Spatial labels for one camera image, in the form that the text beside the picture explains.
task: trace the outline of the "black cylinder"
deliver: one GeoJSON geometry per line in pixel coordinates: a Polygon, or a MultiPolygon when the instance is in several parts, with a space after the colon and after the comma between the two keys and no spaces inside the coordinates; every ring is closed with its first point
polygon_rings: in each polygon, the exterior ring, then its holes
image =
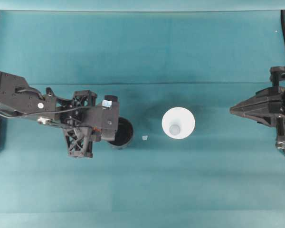
{"type": "Polygon", "coordinates": [[[115,140],[109,142],[113,148],[123,149],[128,146],[133,137],[132,124],[125,118],[118,118],[118,130],[115,134],[115,140]]]}
{"type": "Polygon", "coordinates": [[[114,95],[105,95],[104,98],[105,98],[105,100],[107,100],[107,101],[114,101],[114,102],[117,102],[117,100],[118,100],[118,97],[117,97],[117,96],[114,96],[114,95]]]}

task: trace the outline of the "black cable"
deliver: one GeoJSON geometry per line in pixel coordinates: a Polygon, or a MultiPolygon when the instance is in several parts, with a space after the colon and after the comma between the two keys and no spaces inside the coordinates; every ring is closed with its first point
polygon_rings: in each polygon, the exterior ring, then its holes
{"type": "Polygon", "coordinates": [[[7,116],[5,114],[0,113],[0,116],[7,118],[7,119],[13,119],[13,118],[28,117],[28,116],[39,115],[39,114],[67,113],[67,112],[76,111],[76,110],[84,109],[84,108],[106,108],[108,109],[107,107],[103,107],[103,106],[80,106],[80,107],[70,108],[70,109],[60,110],[60,111],[36,112],[36,113],[22,114],[22,115],[16,115],[16,116],[7,116]]]}
{"type": "Polygon", "coordinates": [[[27,87],[27,88],[21,88],[21,89],[17,89],[16,90],[16,93],[23,93],[23,92],[35,93],[35,94],[38,95],[40,100],[44,101],[44,97],[42,96],[42,93],[39,90],[35,89],[35,88],[27,87]]]}

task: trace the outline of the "teal cloth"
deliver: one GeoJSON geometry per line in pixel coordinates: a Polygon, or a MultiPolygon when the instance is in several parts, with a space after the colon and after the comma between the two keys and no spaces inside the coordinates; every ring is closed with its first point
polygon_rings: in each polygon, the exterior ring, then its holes
{"type": "Polygon", "coordinates": [[[0,228],[285,227],[275,129],[228,111],[270,86],[274,65],[285,65],[279,11],[1,12],[0,70],[65,98],[117,95],[134,139],[73,159],[60,129],[3,121],[0,228]],[[196,118],[180,141],[161,126],[175,106],[196,118]]]}

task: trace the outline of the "white sticker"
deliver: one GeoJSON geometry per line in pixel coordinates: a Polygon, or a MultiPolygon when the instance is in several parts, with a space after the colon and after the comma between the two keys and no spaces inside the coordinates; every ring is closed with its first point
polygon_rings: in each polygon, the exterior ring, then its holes
{"type": "Polygon", "coordinates": [[[112,101],[103,100],[103,107],[111,108],[112,101]]]}

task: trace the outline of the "screw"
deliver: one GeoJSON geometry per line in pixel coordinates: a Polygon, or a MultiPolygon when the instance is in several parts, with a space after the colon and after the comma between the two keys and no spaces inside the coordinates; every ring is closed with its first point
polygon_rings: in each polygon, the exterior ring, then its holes
{"type": "Polygon", "coordinates": [[[37,106],[38,106],[38,108],[40,108],[40,109],[44,107],[44,105],[43,105],[41,102],[40,102],[40,103],[38,103],[38,105],[37,105],[37,106]]]}

